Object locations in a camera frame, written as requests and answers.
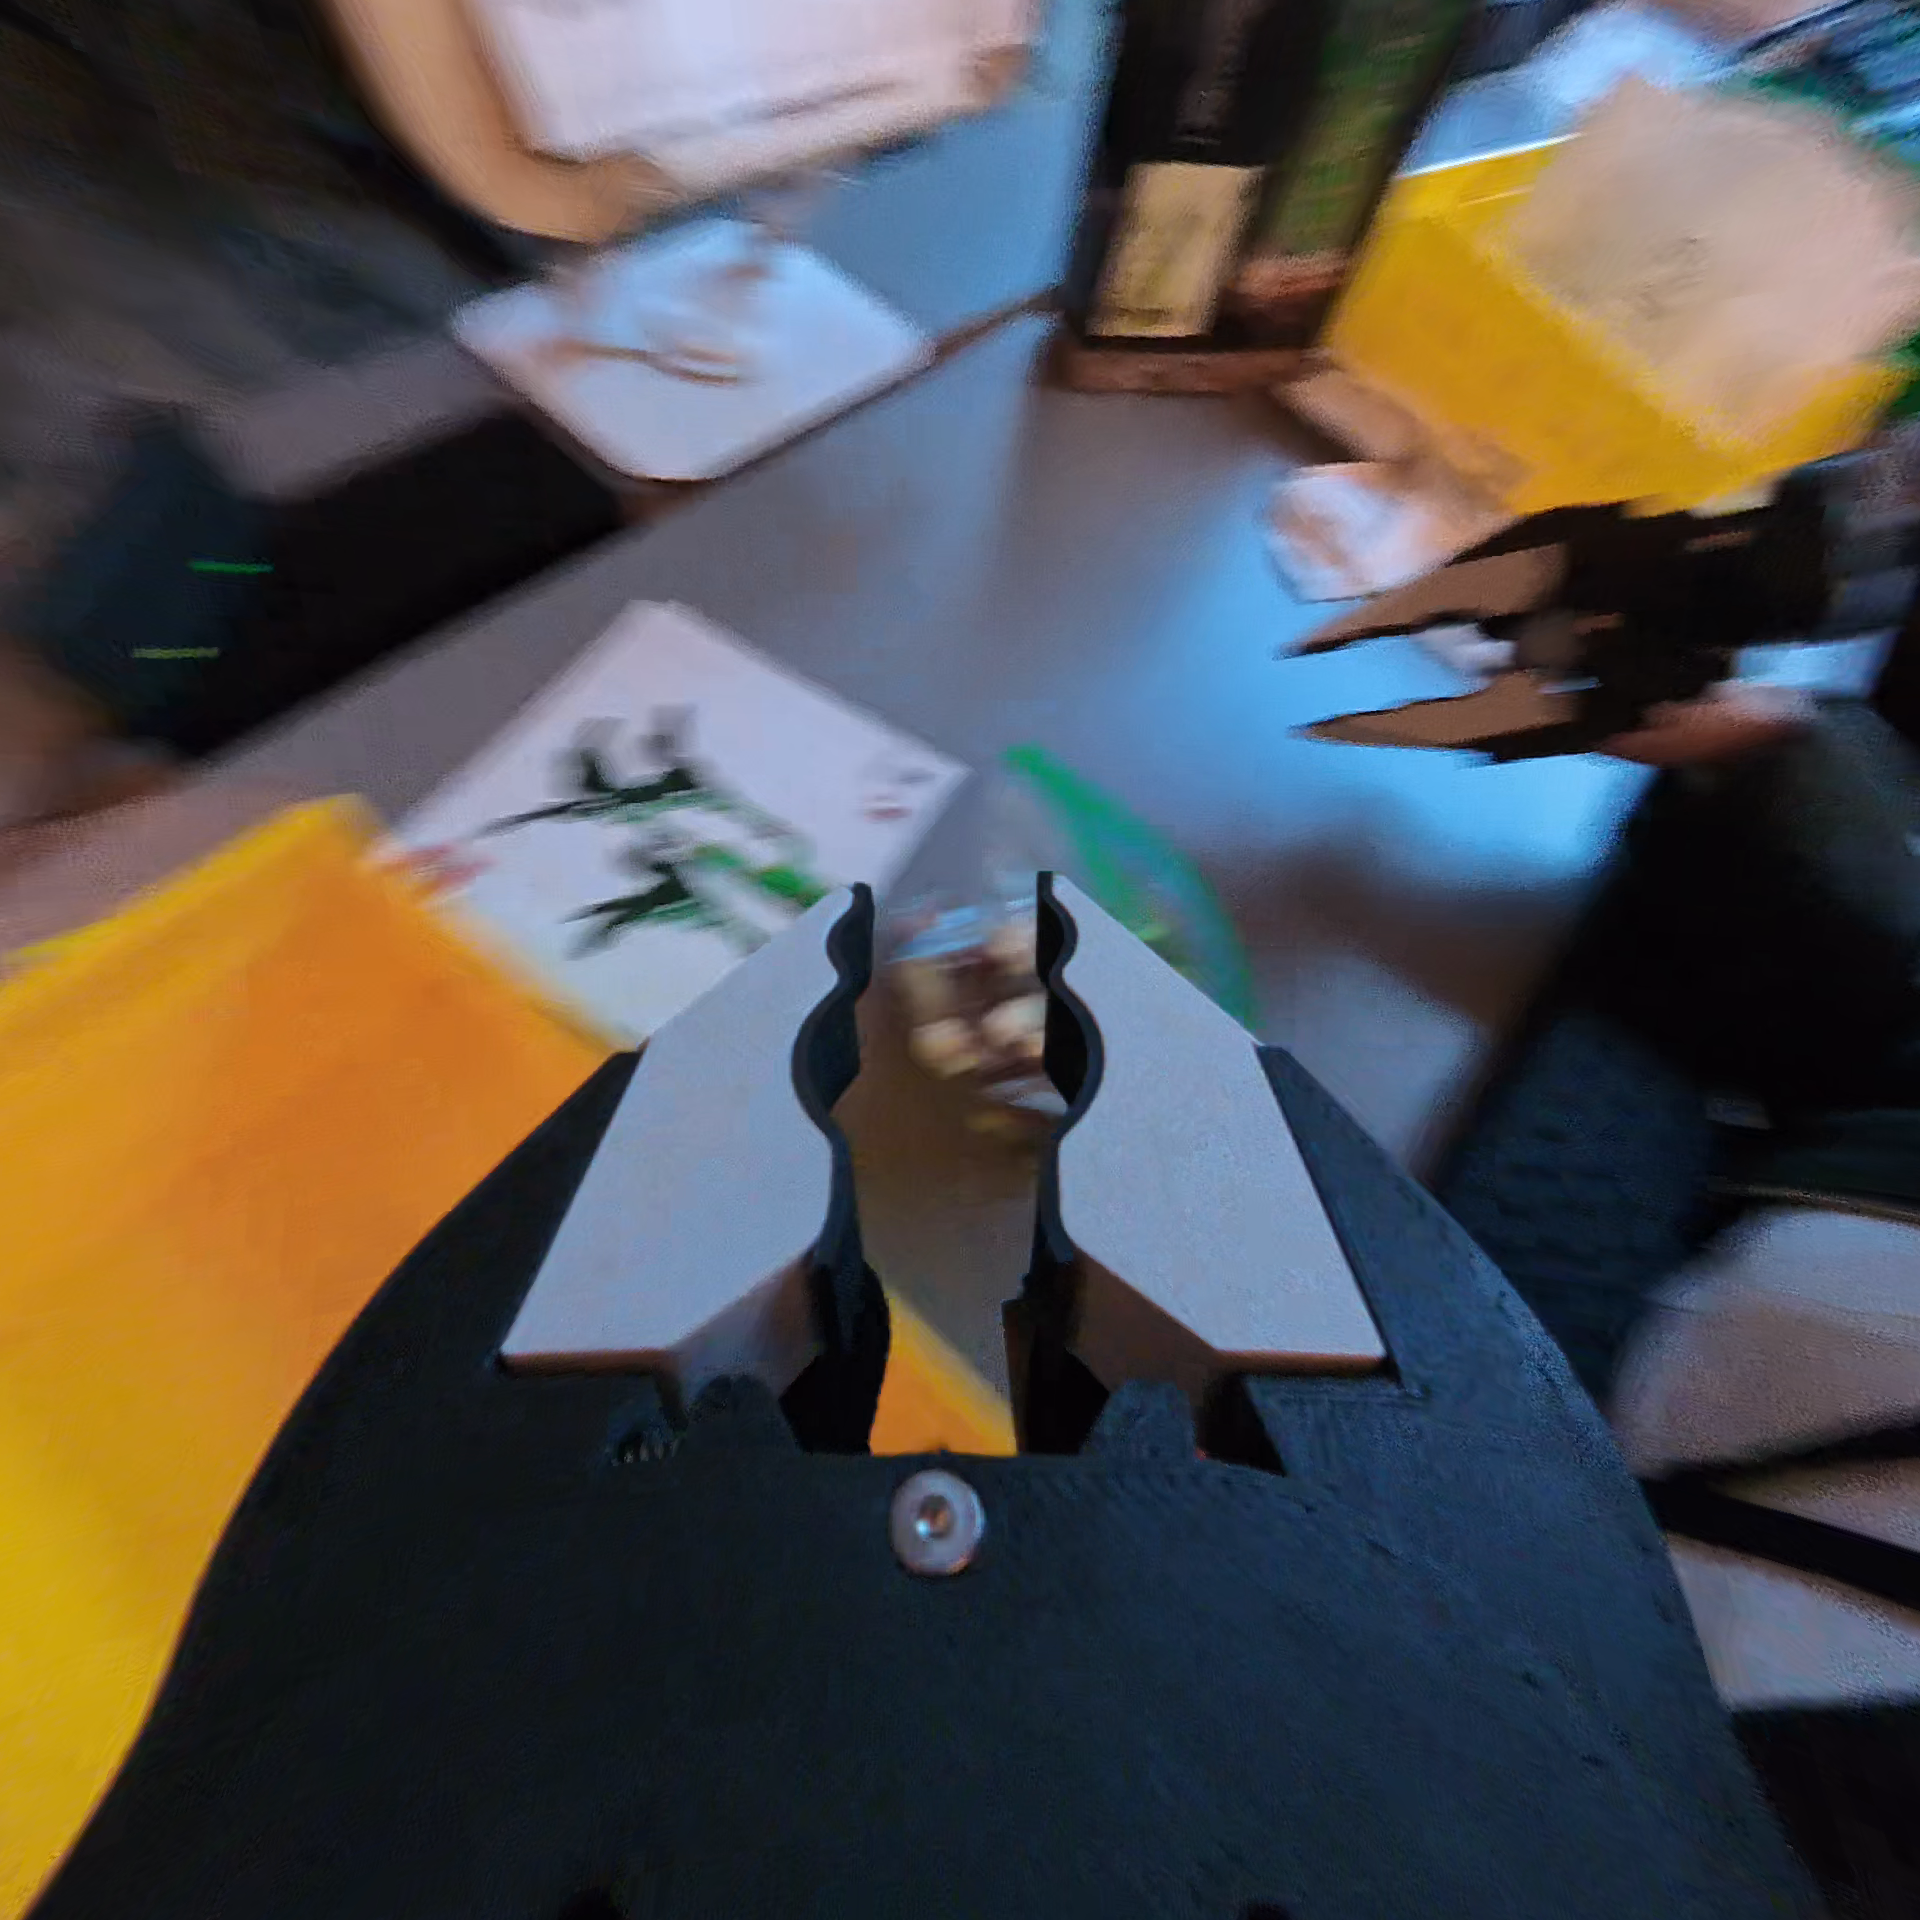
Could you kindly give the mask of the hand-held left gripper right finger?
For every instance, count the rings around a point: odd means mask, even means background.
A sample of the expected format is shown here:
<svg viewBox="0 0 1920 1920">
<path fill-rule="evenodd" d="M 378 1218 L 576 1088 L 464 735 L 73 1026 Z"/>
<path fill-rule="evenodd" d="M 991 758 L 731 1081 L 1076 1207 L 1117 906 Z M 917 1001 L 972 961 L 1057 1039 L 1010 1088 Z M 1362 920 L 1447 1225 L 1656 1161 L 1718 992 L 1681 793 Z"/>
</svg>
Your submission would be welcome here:
<svg viewBox="0 0 1920 1920">
<path fill-rule="evenodd" d="M 1267 1382 L 1388 1382 L 1388 1344 L 1261 1043 L 1077 880 L 1039 875 L 1033 1257 L 1004 1310 L 1021 1453 L 1077 1453 L 1121 1391 L 1199 1444 Z"/>
</svg>

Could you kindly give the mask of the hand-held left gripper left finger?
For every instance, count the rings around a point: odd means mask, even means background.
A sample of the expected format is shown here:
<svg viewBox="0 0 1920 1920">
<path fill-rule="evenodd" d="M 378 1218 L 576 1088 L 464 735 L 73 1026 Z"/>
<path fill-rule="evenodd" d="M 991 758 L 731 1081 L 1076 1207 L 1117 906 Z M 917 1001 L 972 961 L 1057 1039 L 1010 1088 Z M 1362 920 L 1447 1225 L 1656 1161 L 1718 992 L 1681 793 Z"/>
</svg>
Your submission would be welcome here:
<svg viewBox="0 0 1920 1920">
<path fill-rule="evenodd" d="M 683 1416 L 754 1382 L 804 1451 L 872 1451 L 891 1316 L 837 1122 L 872 969 L 877 896 L 840 885 L 638 1048 L 508 1368 L 639 1373 Z"/>
</svg>

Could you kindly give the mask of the clear zip bag green seal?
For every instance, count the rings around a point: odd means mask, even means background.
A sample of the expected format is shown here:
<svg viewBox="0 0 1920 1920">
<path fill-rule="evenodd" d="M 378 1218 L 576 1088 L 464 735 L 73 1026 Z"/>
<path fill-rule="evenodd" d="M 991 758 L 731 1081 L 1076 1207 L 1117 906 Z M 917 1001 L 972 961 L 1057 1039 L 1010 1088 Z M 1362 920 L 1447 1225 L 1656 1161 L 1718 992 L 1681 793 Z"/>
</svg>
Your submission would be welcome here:
<svg viewBox="0 0 1920 1920">
<path fill-rule="evenodd" d="M 971 785 L 959 825 L 944 834 L 931 875 L 884 906 L 881 976 L 903 913 L 991 899 L 1028 899 L 1039 906 L 1041 872 L 1092 896 L 1244 1027 L 1257 1022 L 1244 942 L 1199 865 L 1101 785 L 1037 744 L 1004 751 Z"/>
</svg>

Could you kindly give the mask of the yellow plastic bin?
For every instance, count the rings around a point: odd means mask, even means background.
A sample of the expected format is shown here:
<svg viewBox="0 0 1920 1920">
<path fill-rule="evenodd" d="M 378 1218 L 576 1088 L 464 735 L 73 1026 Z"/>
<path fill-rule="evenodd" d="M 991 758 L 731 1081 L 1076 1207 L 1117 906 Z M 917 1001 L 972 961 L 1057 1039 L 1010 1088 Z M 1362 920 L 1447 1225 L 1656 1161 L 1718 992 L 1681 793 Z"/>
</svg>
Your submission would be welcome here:
<svg viewBox="0 0 1920 1920">
<path fill-rule="evenodd" d="M 638 1056 L 293 806 L 5 986 L 5 1915 L 936 1915 L 884 1509 L 501 1357 Z"/>
<path fill-rule="evenodd" d="M 1557 147 L 1395 179 L 1324 329 L 1340 371 L 1419 419 L 1501 507 L 1708 507 L 1859 446 L 1908 392 L 1890 357 L 1832 371 L 1754 438 L 1685 412 L 1499 246 Z"/>
</svg>

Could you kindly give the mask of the person's right forearm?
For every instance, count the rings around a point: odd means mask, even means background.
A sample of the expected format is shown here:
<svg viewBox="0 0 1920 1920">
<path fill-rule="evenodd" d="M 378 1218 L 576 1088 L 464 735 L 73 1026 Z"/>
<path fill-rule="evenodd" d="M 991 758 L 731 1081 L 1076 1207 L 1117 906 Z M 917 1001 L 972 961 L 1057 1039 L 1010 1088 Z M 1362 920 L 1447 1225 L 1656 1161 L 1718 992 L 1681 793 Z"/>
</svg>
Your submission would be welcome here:
<svg viewBox="0 0 1920 1920">
<path fill-rule="evenodd" d="M 1878 708 L 1660 775 L 1626 846 L 1651 1010 L 1699 1069 L 1785 1108 L 1918 1103 L 1918 748 Z"/>
</svg>

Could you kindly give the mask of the grey desk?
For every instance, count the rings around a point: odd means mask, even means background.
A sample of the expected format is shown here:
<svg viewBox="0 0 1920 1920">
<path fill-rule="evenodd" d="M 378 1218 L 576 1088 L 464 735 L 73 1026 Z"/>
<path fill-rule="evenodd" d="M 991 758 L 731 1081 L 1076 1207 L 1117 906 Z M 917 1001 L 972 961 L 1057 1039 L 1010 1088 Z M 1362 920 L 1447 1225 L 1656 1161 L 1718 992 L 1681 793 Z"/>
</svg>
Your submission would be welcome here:
<svg viewBox="0 0 1920 1920">
<path fill-rule="evenodd" d="M 1313 614 L 1257 529 L 1275 412 L 1063 392 L 1044 319 L 1014 317 L 1039 238 L 910 249 L 916 176 L 946 211 L 991 209 L 1016 133 L 977 147 L 847 185 L 831 240 L 928 322 L 991 329 L 713 493 L 635 496 L 620 540 L 244 735 L 222 763 L 238 801 L 109 748 L 6 639 L 5 942 L 103 913 L 270 801 L 407 811 L 615 610 L 680 602 L 977 769 L 1039 744 L 1165 834 L 1248 942 L 1257 1027 L 1438 1180 L 1646 769 L 1300 739 L 1447 676 L 1402 639 L 1279 659 Z"/>
</svg>

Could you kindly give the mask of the crumpled white paper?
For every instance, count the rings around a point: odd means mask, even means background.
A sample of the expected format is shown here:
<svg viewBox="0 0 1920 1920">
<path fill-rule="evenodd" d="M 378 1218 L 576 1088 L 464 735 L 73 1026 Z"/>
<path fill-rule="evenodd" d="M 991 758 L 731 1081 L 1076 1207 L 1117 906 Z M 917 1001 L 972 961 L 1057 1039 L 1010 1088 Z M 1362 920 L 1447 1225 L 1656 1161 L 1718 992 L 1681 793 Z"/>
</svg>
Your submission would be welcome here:
<svg viewBox="0 0 1920 1920">
<path fill-rule="evenodd" d="M 1499 500 L 1433 463 L 1316 463 L 1278 481 L 1263 540 L 1305 605 L 1405 588 L 1512 521 Z"/>
</svg>

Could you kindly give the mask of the pale paper bag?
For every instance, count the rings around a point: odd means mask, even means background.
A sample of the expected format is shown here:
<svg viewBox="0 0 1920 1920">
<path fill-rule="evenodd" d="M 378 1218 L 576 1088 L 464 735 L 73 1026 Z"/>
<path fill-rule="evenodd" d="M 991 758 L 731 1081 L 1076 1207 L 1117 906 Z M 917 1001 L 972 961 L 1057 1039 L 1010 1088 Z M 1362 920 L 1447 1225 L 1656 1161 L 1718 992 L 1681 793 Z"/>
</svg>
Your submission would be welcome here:
<svg viewBox="0 0 1920 1920">
<path fill-rule="evenodd" d="M 1499 240 L 1671 397 L 1768 428 L 1918 334 L 1918 170 L 1834 114 L 1623 79 Z"/>
</svg>

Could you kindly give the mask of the black perforated chair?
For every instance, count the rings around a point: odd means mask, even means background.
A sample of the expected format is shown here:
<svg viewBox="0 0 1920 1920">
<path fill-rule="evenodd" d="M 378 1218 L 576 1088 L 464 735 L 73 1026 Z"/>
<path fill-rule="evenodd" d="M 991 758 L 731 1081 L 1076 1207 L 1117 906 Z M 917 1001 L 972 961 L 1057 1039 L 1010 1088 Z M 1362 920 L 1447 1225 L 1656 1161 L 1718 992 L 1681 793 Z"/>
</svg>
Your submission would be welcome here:
<svg viewBox="0 0 1920 1920">
<path fill-rule="evenodd" d="M 1433 1195 L 1610 1403 L 1651 1294 L 1706 1241 L 1718 1130 L 1702 1088 L 1580 1001 L 1528 1015 L 1433 1168 Z"/>
</svg>

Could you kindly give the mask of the black toy set box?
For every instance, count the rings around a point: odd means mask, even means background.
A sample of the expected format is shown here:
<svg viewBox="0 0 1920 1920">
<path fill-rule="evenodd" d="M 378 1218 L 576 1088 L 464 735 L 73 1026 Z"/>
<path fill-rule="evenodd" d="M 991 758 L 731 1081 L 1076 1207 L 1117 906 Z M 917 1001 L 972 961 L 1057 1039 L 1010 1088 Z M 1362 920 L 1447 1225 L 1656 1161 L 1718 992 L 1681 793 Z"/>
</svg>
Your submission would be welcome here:
<svg viewBox="0 0 1920 1920">
<path fill-rule="evenodd" d="M 1248 395 L 1305 371 L 1483 3 L 1121 3 L 1051 371 Z"/>
</svg>

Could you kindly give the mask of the toy instruction booklet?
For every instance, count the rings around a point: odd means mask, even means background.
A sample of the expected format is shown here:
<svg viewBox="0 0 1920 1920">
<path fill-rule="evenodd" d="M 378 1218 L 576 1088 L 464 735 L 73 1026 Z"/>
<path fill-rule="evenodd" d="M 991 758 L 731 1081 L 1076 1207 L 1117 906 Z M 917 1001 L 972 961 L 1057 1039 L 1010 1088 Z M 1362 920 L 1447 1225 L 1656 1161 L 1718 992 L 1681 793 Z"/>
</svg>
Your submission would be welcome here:
<svg viewBox="0 0 1920 1920">
<path fill-rule="evenodd" d="M 639 1045 L 837 889 L 899 880 L 967 766 L 677 605 L 629 605 L 394 828 L 545 1001 Z"/>
</svg>

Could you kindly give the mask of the person's dark jacket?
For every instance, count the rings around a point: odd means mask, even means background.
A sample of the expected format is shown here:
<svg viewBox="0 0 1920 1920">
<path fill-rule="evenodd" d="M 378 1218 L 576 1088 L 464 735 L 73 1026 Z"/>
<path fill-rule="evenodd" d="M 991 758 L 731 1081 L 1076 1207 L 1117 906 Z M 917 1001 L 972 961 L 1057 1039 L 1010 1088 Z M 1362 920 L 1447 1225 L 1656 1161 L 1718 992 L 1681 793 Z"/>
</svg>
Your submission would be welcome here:
<svg viewBox="0 0 1920 1920">
<path fill-rule="evenodd" d="M 1783 1204 L 1918 1225 L 1918 1045 L 1844 1101 L 1783 1109 L 1727 1142 L 1708 1188 L 1723 1211 Z"/>
</svg>

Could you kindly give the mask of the person's pale garment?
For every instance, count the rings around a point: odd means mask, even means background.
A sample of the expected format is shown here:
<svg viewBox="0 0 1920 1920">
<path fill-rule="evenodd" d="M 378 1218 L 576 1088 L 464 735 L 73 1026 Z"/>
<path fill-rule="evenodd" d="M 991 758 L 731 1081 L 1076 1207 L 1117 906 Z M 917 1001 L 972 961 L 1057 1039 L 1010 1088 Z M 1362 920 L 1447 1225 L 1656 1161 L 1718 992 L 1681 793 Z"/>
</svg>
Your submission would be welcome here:
<svg viewBox="0 0 1920 1920">
<path fill-rule="evenodd" d="M 1918 1225 L 1745 1215 L 1651 1294 L 1600 1403 L 1641 1476 L 1918 1427 Z M 1670 1555 L 1727 1708 L 1918 1708 L 1918 1611 L 1681 1533 Z"/>
</svg>

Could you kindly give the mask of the black device with green lights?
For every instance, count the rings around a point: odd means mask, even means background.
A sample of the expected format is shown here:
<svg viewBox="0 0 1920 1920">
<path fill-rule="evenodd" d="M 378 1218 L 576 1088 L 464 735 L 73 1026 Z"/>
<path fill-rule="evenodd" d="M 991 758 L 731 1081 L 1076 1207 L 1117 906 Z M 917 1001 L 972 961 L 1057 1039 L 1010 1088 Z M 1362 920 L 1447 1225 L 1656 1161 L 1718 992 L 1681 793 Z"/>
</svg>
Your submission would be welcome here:
<svg viewBox="0 0 1920 1920">
<path fill-rule="evenodd" d="M 105 496 L 63 531 L 6 628 L 109 730 L 184 748 L 270 582 L 276 508 L 170 413 L 141 419 Z"/>
</svg>

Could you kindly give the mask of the wooden board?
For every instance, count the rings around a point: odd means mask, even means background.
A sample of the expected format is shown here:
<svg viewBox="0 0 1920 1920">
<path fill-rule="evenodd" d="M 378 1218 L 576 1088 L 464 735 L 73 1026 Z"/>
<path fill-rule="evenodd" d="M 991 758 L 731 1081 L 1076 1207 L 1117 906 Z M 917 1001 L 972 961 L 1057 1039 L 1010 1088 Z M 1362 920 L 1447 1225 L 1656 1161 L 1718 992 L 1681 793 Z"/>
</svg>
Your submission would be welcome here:
<svg viewBox="0 0 1920 1920">
<path fill-rule="evenodd" d="M 904 147 L 996 108 L 1026 75 L 1033 47 L 980 63 L 972 92 L 946 114 L 928 108 L 825 108 L 768 130 L 736 130 L 660 152 L 552 155 L 533 145 L 475 3 L 322 3 L 349 72 L 382 130 L 453 201 L 498 227 L 605 246 L 672 211 L 754 185 Z"/>
</svg>

